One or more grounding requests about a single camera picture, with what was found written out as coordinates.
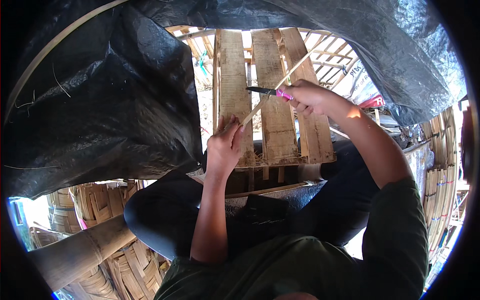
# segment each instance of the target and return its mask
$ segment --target right hand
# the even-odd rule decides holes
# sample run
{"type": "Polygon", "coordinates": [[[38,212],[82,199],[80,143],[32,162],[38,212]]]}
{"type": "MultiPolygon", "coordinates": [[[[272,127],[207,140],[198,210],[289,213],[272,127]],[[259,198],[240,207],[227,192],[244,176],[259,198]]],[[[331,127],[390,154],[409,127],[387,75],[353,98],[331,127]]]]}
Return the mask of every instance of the right hand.
{"type": "Polygon", "coordinates": [[[330,90],[303,79],[297,80],[291,86],[281,85],[279,89],[293,96],[290,105],[304,116],[308,116],[312,112],[322,115],[324,113],[322,101],[332,93],[330,90]]]}

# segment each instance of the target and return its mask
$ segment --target leg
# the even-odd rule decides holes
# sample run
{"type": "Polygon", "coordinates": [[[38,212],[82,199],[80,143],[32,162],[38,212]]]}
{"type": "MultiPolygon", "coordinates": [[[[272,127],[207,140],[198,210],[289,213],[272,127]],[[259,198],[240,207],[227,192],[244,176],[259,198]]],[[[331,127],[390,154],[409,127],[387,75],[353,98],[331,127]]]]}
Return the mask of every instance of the leg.
{"type": "MultiPolygon", "coordinates": [[[[171,171],[130,198],[125,221],[138,239],[164,257],[189,257],[202,191],[202,184],[171,171]]],[[[284,227],[279,221],[259,224],[227,216],[229,257],[273,238],[284,227]]]]}
{"type": "Polygon", "coordinates": [[[337,161],[322,164],[320,171],[328,182],[290,218],[290,232],[344,246],[367,225],[371,201],[379,189],[350,141],[335,142],[334,149],[337,161]]]}
{"type": "Polygon", "coordinates": [[[188,257],[202,190],[187,175],[171,171],[130,198],[125,221],[138,239],[164,257],[188,257]]]}

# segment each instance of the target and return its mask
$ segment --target plastic tarp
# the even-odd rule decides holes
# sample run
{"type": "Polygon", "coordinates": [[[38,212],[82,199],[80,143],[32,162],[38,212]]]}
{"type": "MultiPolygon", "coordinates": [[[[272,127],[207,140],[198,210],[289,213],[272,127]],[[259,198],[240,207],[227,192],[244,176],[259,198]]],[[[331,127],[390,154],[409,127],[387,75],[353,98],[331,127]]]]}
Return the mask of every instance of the plastic tarp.
{"type": "MultiPolygon", "coordinates": [[[[16,78],[56,34],[107,2],[52,2],[30,33],[16,78]]],[[[35,198],[82,182],[197,168],[191,54],[162,28],[180,24],[338,34],[400,125],[429,120],[466,93],[447,34],[421,0],[131,0],[76,29],[26,83],[4,127],[4,164],[42,169],[4,169],[8,194],[35,198]]]]}

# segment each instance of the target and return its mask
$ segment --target left hand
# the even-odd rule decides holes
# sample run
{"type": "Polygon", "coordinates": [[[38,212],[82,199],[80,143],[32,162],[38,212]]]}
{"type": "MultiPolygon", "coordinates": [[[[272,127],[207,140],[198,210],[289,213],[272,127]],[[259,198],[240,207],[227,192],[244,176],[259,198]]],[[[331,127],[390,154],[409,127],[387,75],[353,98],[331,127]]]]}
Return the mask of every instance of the left hand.
{"type": "Polygon", "coordinates": [[[218,128],[207,141],[207,176],[214,176],[218,180],[226,180],[237,165],[242,153],[240,142],[243,134],[239,118],[235,115],[225,125],[221,116],[218,128]]]}

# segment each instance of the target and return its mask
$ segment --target pink knife handle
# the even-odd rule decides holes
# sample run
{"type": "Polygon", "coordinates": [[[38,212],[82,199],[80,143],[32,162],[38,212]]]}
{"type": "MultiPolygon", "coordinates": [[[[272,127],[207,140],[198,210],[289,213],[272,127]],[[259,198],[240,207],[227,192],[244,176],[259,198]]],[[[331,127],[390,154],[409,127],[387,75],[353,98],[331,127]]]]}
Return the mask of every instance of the pink knife handle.
{"type": "Polygon", "coordinates": [[[285,93],[284,91],[282,91],[280,89],[276,91],[276,96],[287,98],[288,100],[293,100],[293,96],[290,96],[289,94],[285,93]]]}

